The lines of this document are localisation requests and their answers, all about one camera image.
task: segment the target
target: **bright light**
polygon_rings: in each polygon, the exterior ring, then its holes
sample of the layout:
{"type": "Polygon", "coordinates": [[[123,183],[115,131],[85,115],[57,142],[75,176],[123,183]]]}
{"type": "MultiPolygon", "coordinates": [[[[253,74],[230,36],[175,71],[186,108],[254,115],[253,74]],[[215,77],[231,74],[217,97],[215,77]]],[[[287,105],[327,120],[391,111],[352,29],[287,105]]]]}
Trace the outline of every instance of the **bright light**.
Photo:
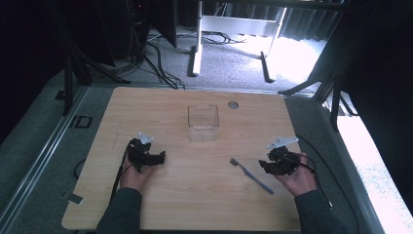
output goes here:
{"type": "MultiPolygon", "coordinates": [[[[240,39],[245,39],[245,43],[234,44],[233,47],[258,56],[261,52],[269,53],[271,37],[243,36],[237,38],[237,40],[240,39]]],[[[325,41],[296,41],[281,37],[274,42],[266,61],[269,69],[274,70],[277,76],[300,84],[309,77],[324,45],[325,41]]],[[[261,63],[252,60],[251,66],[256,65],[260,66],[261,63]]]]}

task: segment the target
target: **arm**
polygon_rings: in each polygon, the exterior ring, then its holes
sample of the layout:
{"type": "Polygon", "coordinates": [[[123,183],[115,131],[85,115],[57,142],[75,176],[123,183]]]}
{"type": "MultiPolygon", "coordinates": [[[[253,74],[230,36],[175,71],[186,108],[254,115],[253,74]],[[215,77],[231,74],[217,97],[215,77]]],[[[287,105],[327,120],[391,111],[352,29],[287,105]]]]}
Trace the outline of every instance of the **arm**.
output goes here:
{"type": "Polygon", "coordinates": [[[295,197],[301,231],[305,234],[349,233],[346,225],[331,212],[319,190],[295,197]]]}
{"type": "MultiPolygon", "coordinates": [[[[301,155],[300,163],[307,164],[305,154],[301,155]]],[[[317,187],[315,175],[309,169],[299,166],[292,175],[275,177],[295,197],[303,233],[348,233],[346,225],[331,212],[317,187]]]]}
{"type": "Polygon", "coordinates": [[[106,209],[96,233],[139,233],[142,195],[132,188],[120,188],[106,209]]]}
{"type": "Polygon", "coordinates": [[[142,195],[140,190],[155,167],[147,168],[140,174],[128,157],[125,161],[125,170],[117,191],[103,217],[99,221],[96,233],[139,233],[140,204],[142,195]]]}

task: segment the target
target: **metal bar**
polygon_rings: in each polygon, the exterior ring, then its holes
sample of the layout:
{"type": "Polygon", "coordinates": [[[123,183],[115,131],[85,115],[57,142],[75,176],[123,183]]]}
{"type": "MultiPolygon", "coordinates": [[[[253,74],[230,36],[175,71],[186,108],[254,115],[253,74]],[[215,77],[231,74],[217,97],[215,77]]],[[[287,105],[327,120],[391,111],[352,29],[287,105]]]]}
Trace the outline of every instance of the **metal bar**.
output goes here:
{"type": "Polygon", "coordinates": [[[278,25],[272,20],[203,16],[202,31],[274,37],[278,25]]]}
{"type": "MultiPolygon", "coordinates": [[[[204,0],[207,2],[216,2],[216,0],[204,0]]],[[[353,14],[362,14],[366,9],[352,4],[341,4],[341,3],[322,3],[316,1],[291,1],[291,0],[227,0],[226,3],[237,3],[237,4],[254,4],[263,5],[271,7],[284,7],[284,8],[294,8],[302,10],[320,10],[329,12],[346,12],[353,14]]]]}
{"type": "Polygon", "coordinates": [[[198,76],[201,74],[201,59],[203,57],[203,45],[201,44],[203,36],[203,1],[198,2],[198,23],[197,23],[197,45],[194,52],[194,63],[192,67],[192,75],[198,76]]]}
{"type": "Polygon", "coordinates": [[[8,233],[10,228],[13,225],[13,222],[19,215],[24,203],[27,198],[30,196],[31,191],[42,175],[43,171],[46,169],[50,159],[52,158],[58,144],[60,143],[61,138],[63,137],[66,129],[70,125],[70,120],[75,115],[78,107],[80,106],[82,99],[86,93],[88,87],[82,86],[76,97],[75,103],[67,116],[61,117],[58,122],[55,130],[49,137],[45,146],[43,147],[40,154],[37,156],[35,162],[28,170],[27,174],[21,180],[18,189],[15,191],[12,199],[9,201],[6,208],[3,210],[0,216],[0,233],[8,233]]]}
{"type": "Polygon", "coordinates": [[[281,14],[280,18],[277,19],[277,24],[278,24],[277,30],[276,30],[276,33],[273,35],[273,40],[271,40],[271,45],[270,45],[270,48],[268,49],[267,55],[269,55],[271,53],[271,49],[273,49],[274,41],[276,41],[280,36],[280,31],[282,30],[282,22],[283,22],[283,19],[285,17],[285,12],[286,12],[286,8],[282,8],[282,14],[281,14]]]}

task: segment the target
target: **desk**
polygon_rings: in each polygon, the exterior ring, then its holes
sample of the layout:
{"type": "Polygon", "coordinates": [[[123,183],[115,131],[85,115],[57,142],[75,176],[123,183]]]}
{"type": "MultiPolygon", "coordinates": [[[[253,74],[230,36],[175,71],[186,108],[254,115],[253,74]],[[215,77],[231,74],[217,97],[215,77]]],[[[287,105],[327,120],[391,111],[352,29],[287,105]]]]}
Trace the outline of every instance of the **desk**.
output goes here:
{"type": "MultiPolygon", "coordinates": [[[[106,108],[74,189],[84,198],[69,203],[62,225],[95,229],[108,206],[128,142],[145,133],[153,154],[167,152],[142,191],[141,228],[146,230],[297,230],[292,195],[260,168],[266,145],[295,133],[283,98],[276,95],[117,88],[106,108]],[[232,109],[229,101],[239,108],[232,109]],[[215,104],[219,128],[214,142],[190,142],[187,106],[215,104]],[[269,194],[236,158],[275,191],[269,194]]],[[[289,150],[299,152],[297,143],[289,150]]]]}

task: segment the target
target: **forearm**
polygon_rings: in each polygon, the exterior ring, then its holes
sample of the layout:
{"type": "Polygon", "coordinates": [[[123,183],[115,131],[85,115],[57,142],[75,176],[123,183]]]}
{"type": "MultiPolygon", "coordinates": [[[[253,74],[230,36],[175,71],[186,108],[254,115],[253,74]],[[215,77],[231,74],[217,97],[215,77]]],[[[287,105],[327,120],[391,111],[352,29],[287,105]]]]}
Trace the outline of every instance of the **forearm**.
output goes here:
{"type": "Polygon", "coordinates": [[[102,233],[139,233],[142,195],[132,188],[121,188],[96,228],[102,233]]]}
{"type": "Polygon", "coordinates": [[[319,190],[297,196],[295,204],[303,234],[348,233],[346,225],[334,216],[319,190]]]}

